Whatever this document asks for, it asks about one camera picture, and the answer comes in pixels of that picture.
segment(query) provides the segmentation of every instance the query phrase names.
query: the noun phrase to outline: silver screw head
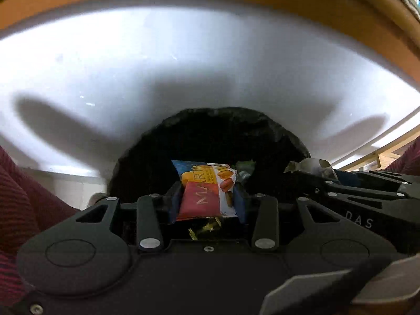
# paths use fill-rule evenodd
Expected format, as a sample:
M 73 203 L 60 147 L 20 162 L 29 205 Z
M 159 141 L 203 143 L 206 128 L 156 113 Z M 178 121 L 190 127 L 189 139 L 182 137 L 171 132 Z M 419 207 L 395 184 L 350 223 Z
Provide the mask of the silver screw head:
M 276 242 L 269 238 L 260 238 L 255 241 L 255 246 L 259 249 L 268 250 L 276 246 Z
M 145 249 L 156 249 L 160 245 L 160 240 L 156 238 L 144 238 L 140 241 L 140 246 Z
M 29 308 L 33 315 L 43 315 L 44 309 L 38 304 L 31 305 Z

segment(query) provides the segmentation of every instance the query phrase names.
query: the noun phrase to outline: red striped fabric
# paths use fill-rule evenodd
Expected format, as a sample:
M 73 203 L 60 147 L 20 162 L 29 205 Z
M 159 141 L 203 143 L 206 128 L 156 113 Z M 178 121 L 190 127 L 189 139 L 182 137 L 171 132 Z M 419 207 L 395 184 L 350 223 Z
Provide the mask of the red striped fabric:
M 385 170 L 393 173 L 420 175 L 420 137 L 417 137 L 404 154 Z
M 0 147 L 1 305 L 11 306 L 25 295 L 15 264 L 19 247 L 77 211 L 25 175 Z

